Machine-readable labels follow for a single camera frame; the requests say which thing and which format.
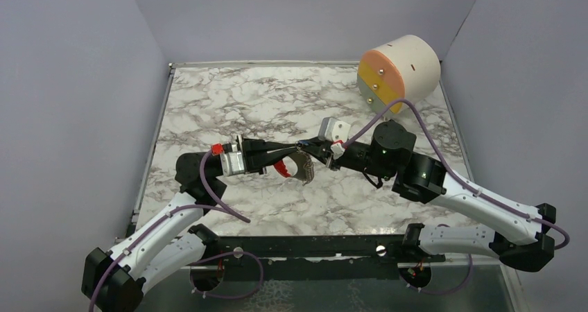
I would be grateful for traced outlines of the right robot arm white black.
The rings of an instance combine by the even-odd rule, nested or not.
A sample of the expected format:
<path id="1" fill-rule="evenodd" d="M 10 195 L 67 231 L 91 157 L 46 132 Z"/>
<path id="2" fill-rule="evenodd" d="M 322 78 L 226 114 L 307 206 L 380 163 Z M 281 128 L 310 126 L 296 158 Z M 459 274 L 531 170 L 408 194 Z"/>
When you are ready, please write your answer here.
<path id="1" fill-rule="evenodd" d="M 417 137 L 394 121 L 379 123 L 370 144 L 353 142 L 339 158 L 334 143 L 324 136 L 298 142 L 300 149 L 333 170 L 348 168 L 377 177 L 376 187 L 395 179 L 392 191 L 409 201 L 444 207 L 476 221 L 469 227 L 408 225 L 400 243 L 409 261 L 421 257 L 462 253 L 485 255 L 525 272 L 541 270 L 555 255 L 548 226 L 555 207 L 523 205 L 466 180 L 442 162 L 414 152 Z"/>

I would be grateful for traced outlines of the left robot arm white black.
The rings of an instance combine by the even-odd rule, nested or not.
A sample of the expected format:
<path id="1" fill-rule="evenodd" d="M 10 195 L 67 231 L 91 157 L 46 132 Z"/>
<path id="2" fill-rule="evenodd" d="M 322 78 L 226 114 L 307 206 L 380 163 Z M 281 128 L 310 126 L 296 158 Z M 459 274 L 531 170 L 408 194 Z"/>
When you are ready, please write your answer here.
<path id="1" fill-rule="evenodd" d="M 283 158 L 306 146 L 306 141 L 284 144 L 238 137 L 206 152 L 181 155 L 175 167 L 180 190 L 166 206 L 109 250 L 95 248 L 87 255 L 82 292 L 89 298 L 89 311 L 134 311 L 155 284 L 182 266 L 214 261 L 218 254 L 214 241 L 178 234 L 210 212 L 250 223 L 250 218 L 222 201 L 227 187 L 219 177 L 262 175 L 267 167 L 281 166 Z"/>

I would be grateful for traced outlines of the silver red wristlet keychain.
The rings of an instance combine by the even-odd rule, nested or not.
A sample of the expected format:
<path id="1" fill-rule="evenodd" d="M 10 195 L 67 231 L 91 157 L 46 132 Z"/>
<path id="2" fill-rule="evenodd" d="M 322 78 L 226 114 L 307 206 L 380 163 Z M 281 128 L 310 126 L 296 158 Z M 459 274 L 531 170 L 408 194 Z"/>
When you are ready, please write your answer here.
<path id="1" fill-rule="evenodd" d="M 273 167 L 282 177 L 299 180 L 303 185 L 309 184 L 314 179 L 312 159 L 303 152 L 291 153 Z"/>

